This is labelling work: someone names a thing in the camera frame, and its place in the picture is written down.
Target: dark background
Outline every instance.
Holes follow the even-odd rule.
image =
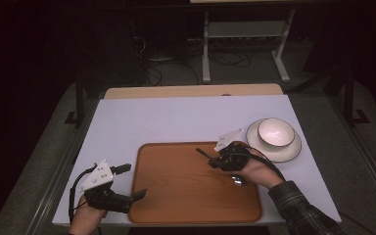
[[[134,56],[123,14],[83,16],[61,11],[60,4],[0,1],[0,210],[58,101],[78,75],[92,96],[111,86],[138,85],[146,75]],[[199,13],[160,18],[148,14],[138,21],[147,40],[173,47],[170,51],[181,57],[183,50],[177,48],[184,48],[185,38],[202,33],[196,29],[202,28]],[[290,39],[306,37],[316,42],[307,70],[324,71],[346,52],[355,79],[376,99],[376,1],[299,8]]]

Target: white stand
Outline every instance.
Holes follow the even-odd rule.
[[[292,9],[289,11],[286,21],[210,23],[209,12],[206,12],[204,21],[203,82],[206,84],[211,82],[209,38],[265,36],[280,37],[280,44],[276,50],[272,51],[272,56],[282,81],[289,82],[290,78],[283,65],[281,56],[294,15],[295,9]]]

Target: floor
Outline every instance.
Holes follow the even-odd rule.
[[[192,43],[190,48],[195,50],[198,42]],[[310,41],[286,45],[283,61],[291,77],[289,83],[280,81],[271,60],[270,50],[276,45],[275,40],[255,41],[257,47],[253,48],[249,47],[249,42],[234,43],[239,44],[232,47],[230,41],[215,42],[215,48],[221,50],[212,54],[211,84],[274,82],[288,90],[316,75],[303,71],[312,46]],[[168,60],[166,52],[155,55],[151,58],[150,79],[145,85],[202,85],[200,55],[193,53],[185,63]],[[370,234],[363,226],[376,234],[376,104],[369,91],[356,82],[354,110],[363,111],[369,123],[348,125],[342,115],[344,94],[326,96],[322,90],[327,81],[328,78],[303,92],[289,94],[289,98],[336,207],[347,215],[342,216],[342,227],[348,234]],[[85,118],[81,127],[65,123],[67,116],[75,111],[74,84],[59,101],[1,210],[0,234],[63,234],[67,231],[51,221],[98,103],[97,99],[89,97],[84,101]],[[103,234],[127,234],[128,229],[104,227],[102,231]],[[269,226],[269,230],[273,235],[288,234],[284,224]]]

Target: gray carpet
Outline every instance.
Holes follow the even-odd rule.
[[[268,53],[270,48],[251,54],[252,65],[245,68],[211,62],[211,83],[276,82],[283,89],[295,87],[313,76],[302,71],[310,46],[310,43],[289,43],[285,48],[283,59],[292,79],[289,83],[280,81]],[[162,85],[196,84],[194,72],[201,77],[200,57],[189,60],[188,65],[191,69],[173,64],[156,67],[163,75]],[[354,105],[365,111],[371,123],[358,124],[352,129],[342,119],[341,96],[331,99],[319,92],[326,81],[310,87],[307,90],[310,92],[292,94],[290,99],[338,210],[376,233],[376,185],[353,140],[356,131],[376,160],[376,106],[365,88],[357,84]],[[64,124],[69,112],[74,111],[74,87],[66,92],[0,213],[0,234],[62,234],[67,231],[65,227],[53,225],[51,220],[68,180],[71,160],[96,106],[97,101],[86,99],[87,115],[82,128]],[[348,234],[368,234],[345,217],[342,226]],[[269,230],[271,234],[287,234],[282,224],[270,226]],[[103,234],[127,234],[127,231],[128,228],[103,228]]]

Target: brown tray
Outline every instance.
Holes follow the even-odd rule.
[[[161,143],[140,147],[132,192],[147,188],[129,211],[136,224],[247,223],[260,219],[256,184],[234,185],[228,172],[213,169],[216,142]]]

